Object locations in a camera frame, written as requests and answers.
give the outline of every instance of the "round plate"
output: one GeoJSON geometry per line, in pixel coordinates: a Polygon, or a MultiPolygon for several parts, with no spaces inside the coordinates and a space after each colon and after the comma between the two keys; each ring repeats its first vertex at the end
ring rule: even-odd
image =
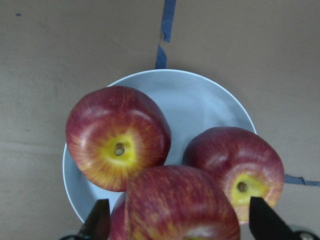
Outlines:
{"type": "MultiPolygon", "coordinates": [[[[166,165],[181,164],[189,141],[206,129],[234,126],[256,133],[241,103],[225,88],[201,75],[174,69],[138,72],[110,86],[138,89],[153,99],[163,111],[171,132],[171,149],[166,165]]],[[[104,190],[79,171],[67,146],[63,153],[63,181],[69,201],[82,222],[98,199],[109,199],[113,209],[121,192],[104,190]]]]}

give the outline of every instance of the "apple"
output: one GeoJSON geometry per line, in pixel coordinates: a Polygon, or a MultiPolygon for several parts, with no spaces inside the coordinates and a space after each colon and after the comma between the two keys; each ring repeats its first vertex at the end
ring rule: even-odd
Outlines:
{"type": "Polygon", "coordinates": [[[171,130],[159,106],[127,86],[105,87],[80,99],[69,113],[65,134],[83,175],[114,192],[124,192],[134,172],[163,165],[171,146],[171,130]]]}
{"type": "Polygon", "coordinates": [[[127,184],[128,240],[239,240],[236,213],[219,184],[185,165],[134,173],[127,184]]]}
{"type": "Polygon", "coordinates": [[[128,227],[125,222],[126,192],[123,192],[115,202],[110,215],[109,240],[127,240],[128,227]]]}
{"type": "Polygon", "coordinates": [[[276,151],[239,127],[212,127],[200,133],[187,145],[182,162],[220,184],[242,224],[249,221],[251,196],[264,198],[273,208],[284,186],[284,166],[276,151]]]}

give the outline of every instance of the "brown cardboard surface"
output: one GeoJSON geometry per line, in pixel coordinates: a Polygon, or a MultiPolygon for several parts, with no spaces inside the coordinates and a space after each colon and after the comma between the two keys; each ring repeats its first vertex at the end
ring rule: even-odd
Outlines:
{"type": "MultiPolygon", "coordinates": [[[[163,1],[0,1],[0,236],[81,226],[62,180],[65,121],[85,94],[153,69],[163,1]]],[[[320,2],[178,0],[167,68],[243,104],[287,174],[320,181],[320,2]]],[[[285,184],[275,207],[320,235],[320,188],[285,184]]],[[[248,226],[242,239],[250,240],[248,226]]]]}

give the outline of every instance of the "blue painter's tape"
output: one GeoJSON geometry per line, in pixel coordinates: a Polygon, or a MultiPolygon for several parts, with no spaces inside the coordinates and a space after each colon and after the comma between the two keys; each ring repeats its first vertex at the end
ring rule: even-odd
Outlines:
{"type": "Polygon", "coordinates": [[[309,180],[305,180],[302,176],[291,176],[288,174],[286,174],[284,176],[284,182],[287,184],[297,184],[297,185],[320,187],[320,181],[309,181],[309,180]]]}
{"type": "Polygon", "coordinates": [[[163,40],[170,42],[171,30],[174,23],[176,0],[164,0],[161,31],[163,33],[163,40]]]}
{"type": "Polygon", "coordinates": [[[167,68],[167,55],[163,48],[158,45],[158,51],[156,53],[155,69],[166,69],[167,68]]]}

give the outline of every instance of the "red apple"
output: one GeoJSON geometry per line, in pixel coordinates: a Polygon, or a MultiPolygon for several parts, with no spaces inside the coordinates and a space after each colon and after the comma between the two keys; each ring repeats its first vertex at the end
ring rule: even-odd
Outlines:
{"type": "Polygon", "coordinates": [[[163,165],[171,130],[143,92],[109,86],[84,96],[66,122],[66,145],[80,171],[100,188],[123,192],[136,171],[163,165]]]}
{"type": "Polygon", "coordinates": [[[128,227],[125,221],[126,192],[116,201],[110,215],[109,240],[127,240],[128,227]]]}
{"type": "Polygon", "coordinates": [[[240,223],[249,221],[250,197],[274,207],[285,181],[276,151],[255,133],[231,126],[210,128],[187,145],[183,163],[209,173],[230,200],[240,223]]]}
{"type": "Polygon", "coordinates": [[[129,240],[239,240],[229,200],[195,167],[155,166],[134,173],[126,192],[129,240]]]}

